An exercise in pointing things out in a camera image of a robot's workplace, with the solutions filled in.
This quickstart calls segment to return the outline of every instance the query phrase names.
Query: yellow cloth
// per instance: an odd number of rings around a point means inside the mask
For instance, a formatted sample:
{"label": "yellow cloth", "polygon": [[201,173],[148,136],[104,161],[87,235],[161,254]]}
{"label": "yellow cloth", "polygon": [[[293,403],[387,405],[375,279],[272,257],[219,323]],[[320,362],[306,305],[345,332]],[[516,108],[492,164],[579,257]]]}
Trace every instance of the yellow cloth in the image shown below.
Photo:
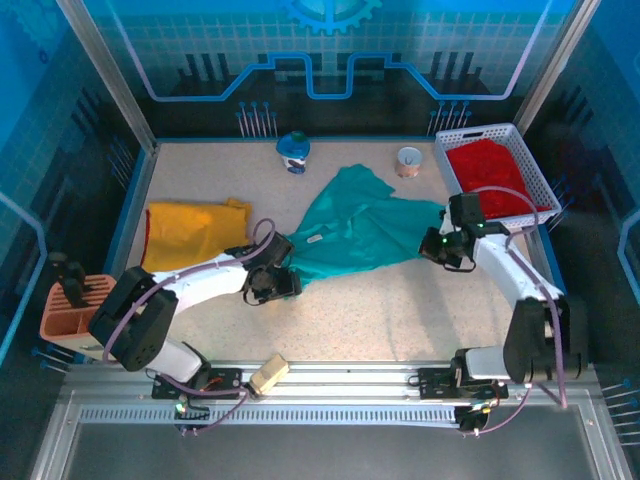
{"label": "yellow cloth", "polygon": [[166,272],[210,260],[227,248],[247,245],[251,204],[151,203],[142,267]]}

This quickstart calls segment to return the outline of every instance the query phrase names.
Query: teal cloth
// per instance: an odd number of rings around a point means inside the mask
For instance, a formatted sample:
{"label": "teal cloth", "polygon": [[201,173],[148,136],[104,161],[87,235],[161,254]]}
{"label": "teal cloth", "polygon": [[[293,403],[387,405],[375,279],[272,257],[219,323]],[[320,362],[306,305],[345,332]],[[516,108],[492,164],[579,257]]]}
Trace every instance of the teal cloth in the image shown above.
{"label": "teal cloth", "polygon": [[[444,207],[393,192],[364,165],[340,169],[288,236],[295,246],[290,268],[303,287],[419,257],[420,242],[428,227],[440,226]],[[307,242],[314,235],[322,239]]]}

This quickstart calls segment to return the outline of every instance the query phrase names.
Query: grid pattern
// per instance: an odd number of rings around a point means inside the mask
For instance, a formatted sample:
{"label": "grid pattern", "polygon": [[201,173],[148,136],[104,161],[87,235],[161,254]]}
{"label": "grid pattern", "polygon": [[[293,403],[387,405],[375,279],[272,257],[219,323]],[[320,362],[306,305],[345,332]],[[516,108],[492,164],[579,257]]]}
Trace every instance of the grid pattern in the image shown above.
{"label": "grid pattern", "polygon": [[[207,78],[200,54],[224,54],[231,75],[238,75],[247,65],[258,63],[258,55],[266,52],[303,51],[320,53],[322,68],[315,75],[339,74],[338,54],[356,51],[393,51],[402,60],[413,63],[427,75],[432,70],[435,52],[442,58],[435,72],[442,79],[449,53],[460,52],[452,78],[463,68],[462,52],[473,52],[469,66],[481,68],[480,80],[491,93],[502,93],[513,74],[534,26],[537,14],[487,13],[384,13],[374,10],[371,20],[360,28],[350,27],[346,34],[314,34],[310,27],[300,28],[282,14],[229,14],[188,16],[125,17],[121,21],[149,76],[155,92],[168,96],[180,81],[177,70],[189,71],[187,54],[196,54],[197,68]],[[523,93],[531,84],[545,55],[553,44],[564,16],[547,18],[529,57],[516,92]],[[119,60],[126,77],[140,87],[118,30],[110,18],[96,23]],[[220,78],[222,66],[213,62]],[[304,75],[292,72],[291,75]]]}
{"label": "grid pattern", "polygon": [[577,86],[593,111],[593,120],[580,132],[581,141],[590,150],[609,147],[627,188],[640,204],[640,104],[633,101],[634,92],[593,28],[576,48],[554,96]]}
{"label": "grid pattern", "polygon": [[[0,190],[20,206],[31,204],[59,147],[72,153],[82,146],[84,133],[71,119],[82,87],[90,87],[93,92],[104,89],[75,35],[69,31],[0,150]],[[0,206],[0,264],[21,222],[12,211]]]}

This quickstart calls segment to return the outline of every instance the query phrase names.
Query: white basket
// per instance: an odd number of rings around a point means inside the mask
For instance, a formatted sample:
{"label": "white basket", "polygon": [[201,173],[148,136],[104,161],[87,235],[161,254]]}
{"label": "white basket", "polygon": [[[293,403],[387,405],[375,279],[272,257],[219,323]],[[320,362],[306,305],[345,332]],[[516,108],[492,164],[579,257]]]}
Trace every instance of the white basket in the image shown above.
{"label": "white basket", "polygon": [[[546,222],[560,212],[561,207],[558,199],[542,175],[520,133],[515,125],[511,123],[445,130],[436,134],[436,161],[438,162],[438,168],[447,186],[449,195],[462,193],[462,188],[460,187],[460,183],[458,183],[458,178],[451,167],[446,152],[452,148],[477,142],[483,138],[490,138],[494,142],[504,145],[509,149],[520,169],[520,174],[522,175],[529,195],[533,199],[533,203],[538,206],[551,207],[550,210],[539,212],[538,217],[540,223]],[[496,218],[495,220],[502,222],[504,226],[510,230],[534,224],[533,213],[515,217]]]}

